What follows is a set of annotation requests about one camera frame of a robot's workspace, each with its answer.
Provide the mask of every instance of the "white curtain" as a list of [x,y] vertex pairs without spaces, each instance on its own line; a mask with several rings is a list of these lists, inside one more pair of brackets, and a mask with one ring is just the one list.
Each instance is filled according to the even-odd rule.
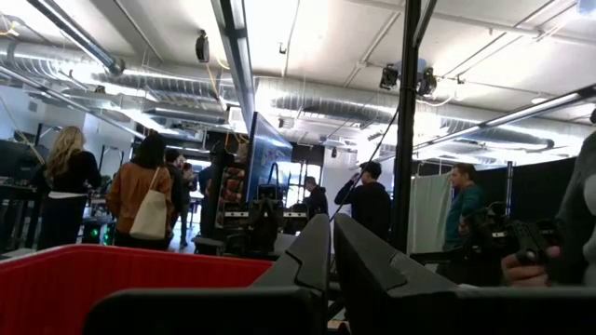
[[449,173],[412,179],[408,253],[441,251],[451,198]]

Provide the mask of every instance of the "brown jacket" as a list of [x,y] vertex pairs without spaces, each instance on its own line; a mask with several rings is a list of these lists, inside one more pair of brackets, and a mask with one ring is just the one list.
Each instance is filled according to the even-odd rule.
[[[154,169],[140,167],[134,163],[127,163],[118,170],[110,193],[105,198],[105,203],[112,214],[118,217],[116,229],[119,232],[126,234],[130,232],[134,218],[137,216],[142,200],[149,191],[149,185],[155,173]],[[169,218],[174,211],[174,206],[171,203],[171,180],[165,167],[159,168],[153,190],[166,195],[168,219],[164,224],[169,231]]]

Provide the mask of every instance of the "white tote bag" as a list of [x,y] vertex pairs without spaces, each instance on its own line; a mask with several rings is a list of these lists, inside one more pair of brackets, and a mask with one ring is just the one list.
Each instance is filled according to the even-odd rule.
[[160,240],[166,236],[166,195],[153,190],[159,167],[151,180],[149,191],[141,202],[137,216],[134,218],[130,236],[143,240]]

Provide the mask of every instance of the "dark hair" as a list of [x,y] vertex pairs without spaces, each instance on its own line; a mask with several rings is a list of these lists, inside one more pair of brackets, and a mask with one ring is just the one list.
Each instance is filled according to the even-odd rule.
[[457,170],[461,174],[467,174],[467,177],[471,181],[476,180],[476,169],[474,168],[473,165],[468,164],[468,163],[457,163],[454,165],[454,168],[457,168]]
[[305,178],[305,183],[310,182],[313,185],[317,185],[317,180],[315,177],[308,176]]
[[176,149],[168,149],[166,150],[166,162],[173,163],[178,157],[180,157],[180,153]]
[[164,138],[157,133],[152,133],[142,140],[139,149],[130,161],[141,168],[163,167],[165,150]]
[[360,168],[363,172],[368,172],[373,179],[379,179],[383,170],[381,169],[381,165],[377,162],[368,162],[360,164]]

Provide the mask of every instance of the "ceiling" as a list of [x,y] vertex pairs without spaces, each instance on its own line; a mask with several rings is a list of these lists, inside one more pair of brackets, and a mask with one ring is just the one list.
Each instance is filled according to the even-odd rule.
[[[210,40],[210,67],[226,66],[225,52],[210,0],[54,0],[102,46],[139,63],[203,68],[195,55],[200,29]],[[385,6],[402,0],[245,0],[255,75],[285,76],[306,82],[378,91],[383,64],[401,59],[403,13]],[[468,23],[431,19],[419,57],[440,78],[430,103],[456,92],[450,104],[510,112],[539,94],[554,97],[596,83],[596,20],[580,18],[573,0],[441,0],[435,13],[526,30],[581,38],[592,46],[561,43],[489,30]],[[545,10],[528,16],[544,5]],[[22,19],[13,39],[73,47],[60,31],[25,0],[0,2],[0,13]],[[366,50],[392,15],[397,19],[370,55]],[[0,20],[0,31],[5,30]],[[355,71],[359,60],[367,66]],[[459,77],[464,85],[456,85]],[[397,91],[384,92],[396,94]],[[590,125],[592,106],[566,109],[547,118]],[[307,130],[285,131],[304,138]]]

